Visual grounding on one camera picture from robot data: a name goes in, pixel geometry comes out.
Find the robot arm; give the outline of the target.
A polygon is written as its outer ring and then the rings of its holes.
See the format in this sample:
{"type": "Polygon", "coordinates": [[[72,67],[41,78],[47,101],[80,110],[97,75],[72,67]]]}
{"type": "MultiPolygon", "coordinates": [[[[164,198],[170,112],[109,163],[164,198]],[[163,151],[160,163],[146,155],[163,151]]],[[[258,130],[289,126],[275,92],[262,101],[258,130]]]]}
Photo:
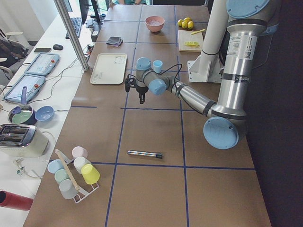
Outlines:
{"type": "Polygon", "coordinates": [[[205,115],[206,141],[217,149],[234,147],[247,133],[243,109],[250,82],[258,38],[276,31],[279,0],[216,0],[210,13],[201,54],[188,63],[192,82],[219,79],[218,100],[198,93],[192,87],[165,73],[156,73],[148,58],[136,62],[135,77],[125,79],[125,89],[135,88],[141,103],[145,93],[173,93],[192,109],[205,115]]]}

